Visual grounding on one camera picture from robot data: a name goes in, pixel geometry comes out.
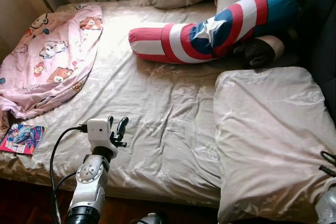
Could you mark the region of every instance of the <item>comic book cover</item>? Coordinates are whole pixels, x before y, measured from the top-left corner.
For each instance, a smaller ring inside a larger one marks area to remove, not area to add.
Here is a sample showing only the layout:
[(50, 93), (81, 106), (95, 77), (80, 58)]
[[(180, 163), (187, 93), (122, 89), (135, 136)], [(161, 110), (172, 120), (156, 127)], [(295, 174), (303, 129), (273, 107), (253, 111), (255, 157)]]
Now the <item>comic book cover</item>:
[(44, 130), (43, 126), (13, 124), (0, 143), (0, 151), (32, 155)]

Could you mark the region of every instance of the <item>captain america pillow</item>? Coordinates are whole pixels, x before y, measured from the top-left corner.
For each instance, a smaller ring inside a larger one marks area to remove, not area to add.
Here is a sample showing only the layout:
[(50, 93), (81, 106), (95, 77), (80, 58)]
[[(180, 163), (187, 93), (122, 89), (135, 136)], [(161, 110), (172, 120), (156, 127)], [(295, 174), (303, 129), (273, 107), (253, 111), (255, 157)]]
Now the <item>captain america pillow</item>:
[(144, 23), (129, 32), (129, 42), (144, 60), (201, 63), (252, 37), (287, 29), (298, 11), (297, 0), (240, 0), (198, 24)]

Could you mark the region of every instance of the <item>cartoon bear print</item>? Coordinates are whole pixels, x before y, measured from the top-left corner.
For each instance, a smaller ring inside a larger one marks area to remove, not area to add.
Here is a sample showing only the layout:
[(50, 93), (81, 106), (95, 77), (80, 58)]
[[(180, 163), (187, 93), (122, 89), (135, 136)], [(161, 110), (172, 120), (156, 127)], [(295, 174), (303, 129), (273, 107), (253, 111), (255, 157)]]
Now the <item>cartoon bear print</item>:
[(84, 60), (79, 60), (73, 61), (71, 64), (73, 65), (73, 69), (76, 70), (77, 68), (82, 68), (84, 63)]
[(82, 30), (100, 30), (102, 28), (102, 21), (99, 17), (87, 17), (79, 23)]
[(50, 31), (48, 28), (44, 28), (42, 31), (39, 31), (38, 33), (36, 33), (35, 31), (31, 31), (31, 33), (29, 33), (29, 31), (27, 31), (27, 34), (33, 35), (33, 39), (35, 39), (37, 35), (41, 35), (41, 34), (48, 35), (49, 33)]
[(35, 65), (35, 67), (34, 67), (34, 75), (36, 77), (39, 77), (42, 74), (43, 70), (44, 70), (44, 63), (40, 62), (39, 64)]
[(17, 54), (23, 54), (26, 51), (28, 51), (28, 46), (26, 44), (21, 44), (13, 50), (13, 52), (15, 52)]
[(75, 90), (76, 92), (79, 92), (84, 86), (84, 81), (80, 80), (79, 82), (77, 82), (75, 85), (72, 86), (73, 90)]
[(40, 87), (40, 84), (29, 84), (27, 86), (22, 86), (22, 89), (24, 91), (32, 91), (32, 90), (37, 89), (39, 87)]
[(72, 75), (74, 71), (68, 68), (58, 67), (48, 78), (47, 82), (61, 83)]
[(67, 50), (68, 46), (64, 41), (46, 41), (39, 55), (43, 59), (50, 59), (60, 52)]
[(34, 30), (33, 30), (31, 27), (29, 27), (29, 28), (26, 30), (25, 35), (30, 36), (30, 35), (33, 34), (33, 31), (34, 31)]
[(76, 8), (76, 10), (82, 10), (86, 6), (88, 6), (88, 5), (77, 5), (75, 8)]
[(31, 28), (33, 29), (37, 29), (37, 28), (40, 28), (43, 24), (47, 24), (49, 22), (48, 20), (48, 17), (47, 17), (48, 14), (44, 13), (42, 14), (41, 16), (39, 16), (32, 24), (31, 24)]

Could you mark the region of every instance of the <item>mattress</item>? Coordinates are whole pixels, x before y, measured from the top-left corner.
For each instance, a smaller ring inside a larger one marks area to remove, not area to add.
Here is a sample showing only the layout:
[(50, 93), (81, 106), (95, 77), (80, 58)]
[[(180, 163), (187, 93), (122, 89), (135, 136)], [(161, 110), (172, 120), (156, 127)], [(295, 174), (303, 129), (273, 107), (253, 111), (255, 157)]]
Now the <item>mattress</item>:
[[(165, 65), (138, 59), (128, 32), (139, 22), (200, 22), (216, 12), (213, 3), (161, 10), (145, 0), (101, 3), (103, 33), (96, 61), (83, 89), (71, 100), (25, 121), (45, 135), (34, 155), (0, 153), (0, 177), (50, 185), (49, 159), (60, 134), (91, 118), (129, 117), (109, 171), (107, 195), (218, 207), (220, 175), (213, 119), (217, 76), (241, 67), (235, 59), (200, 65)], [(75, 5), (58, 8), (74, 10)], [(71, 132), (54, 159), (57, 180), (74, 172), (90, 153), (87, 135)], [(64, 184), (73, 190), (75, 179)]]

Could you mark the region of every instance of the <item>black cable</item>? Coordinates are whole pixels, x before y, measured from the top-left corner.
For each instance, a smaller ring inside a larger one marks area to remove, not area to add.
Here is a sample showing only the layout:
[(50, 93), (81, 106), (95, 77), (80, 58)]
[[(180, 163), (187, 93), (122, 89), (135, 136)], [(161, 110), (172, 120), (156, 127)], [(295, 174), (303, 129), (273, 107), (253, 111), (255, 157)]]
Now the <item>black cable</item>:
[[(54, 156), (55, 156), (56, 149), (57, 149), (57, 147), (58, 147), (61, 139), (64, 137), (64, 135), (67, 132), (72, 131), (72, 130), (82, 130), (82, 131), (84, 131), (85, 130), (85, 126), (86, 125), (82, 125), (82, 126), (79, 126), (79, 127), (71, 127), (71, 128), (66, 129), (61, 134), (61, 136), (58, 138), (58, 140), (57, 140), (57, 142), (56, 142), (56, 144), (54, 146), (54, 149), (52, 150), (51, 157), (50, 157), (50, 168), (49, 169), (50, 169), (51, 186), (53, 188), (52, 189), (53, 191), (55, 190), (55, 179), (54, 179), (54, 167), (53, 167), (53, 164), (54, 164)], [(53, 194), (53, 197), (55, 199), (55, 209), (51, 209), (51, 218), (52, 218), (54, 224), (59, 224), (59, 223), (61, 223), (61, 217), (60, 217), (60, 213), (59, 213), (59, 209), (58, 209), (56, 193)]]
[[(336, 155), (332, 155), (328, 152), (322, 151), (320, 152), (321, 156), (330, 164), (334, 165), (336, 167)], [(335, 178), (336, 177), (336, 172), (334, 172), (333, 170), (327, 168), (324, 165), (321, 165), (319, 167), (319, 170), (324, 171), (325, 173), (327, 173), (329, 176)]]
[(149, 224), (148, 222), (146, 222), (144, 220), (138, 220), (138, 219), (131, 220), (131, 222), (129, 224), (134, 224), (135, 221), (143, 223), (143, 224)]
[(58, 182), (57, 186), (55, 187), (55, 190), (53, 190), (53, 191), (52, 191), (52, 194), (51, 194), (51, 202), (50, 202), (51, 209), (55, 209), (55, 208), (56, 208), (56, 207), (55, 207), (55, 206), (57, 205), (57, 201), (56, 201), (56, 193), (57, 193), (57, 190), (58, 190), (58, 188), (60, 187), (60, 185), (61, 185), (66, 179), (70, 178), (71, 176), (75, 175), (76, 173), (77, 173), (77, 172), (73, 172), (73, 173), (71, 173), (71, 174), (65, 176), (63, 179), (61, 179), (61, 180)]

